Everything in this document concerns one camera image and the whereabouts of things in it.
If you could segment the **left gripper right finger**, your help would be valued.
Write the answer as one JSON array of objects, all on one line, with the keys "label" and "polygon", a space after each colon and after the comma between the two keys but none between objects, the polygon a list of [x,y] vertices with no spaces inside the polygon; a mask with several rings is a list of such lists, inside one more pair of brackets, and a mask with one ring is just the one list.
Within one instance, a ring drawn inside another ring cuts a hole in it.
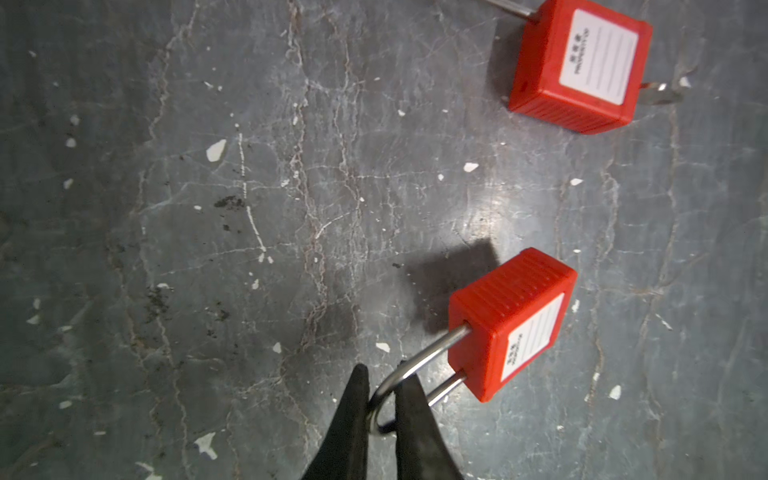
[{"label": "left gripper right finger", "polygon": [[416,375],[395,390],[397,478],[463,479]]}]

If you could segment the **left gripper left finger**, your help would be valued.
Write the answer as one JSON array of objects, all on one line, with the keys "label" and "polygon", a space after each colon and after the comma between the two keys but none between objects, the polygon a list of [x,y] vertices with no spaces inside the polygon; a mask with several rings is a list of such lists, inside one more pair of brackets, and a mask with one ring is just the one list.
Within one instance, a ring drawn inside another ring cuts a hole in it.
[{"label": "left gripper left finger", "polygon": [[368,368],[357,364],[329,429],[302,479],[365,479],[368,459]]}]

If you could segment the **red padlock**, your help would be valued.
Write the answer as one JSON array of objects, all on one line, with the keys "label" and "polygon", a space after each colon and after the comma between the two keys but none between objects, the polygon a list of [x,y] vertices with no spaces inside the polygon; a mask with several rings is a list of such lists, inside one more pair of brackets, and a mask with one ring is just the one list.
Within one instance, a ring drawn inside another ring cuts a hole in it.
[{"label": "red padlock", "polygon": [[686,91],[643,79],[652,26],[584,0],[515,1],[496,7],[525,20],[510,111],[585,135],[624,127],[638,105],[680,101]]},{"label": "red padlock", "polygon": [[490,273],[454,292],[449,330],[401,363],[368,403],[369,432],[385,436],[395,423],[379,422],[391,393],[439,355],[447,355],[449,379],[427,395],[435,405],[460,385],[481,403],[489,402],[517,374],[557,340],[578,273],[535,248],[522,250]]}]

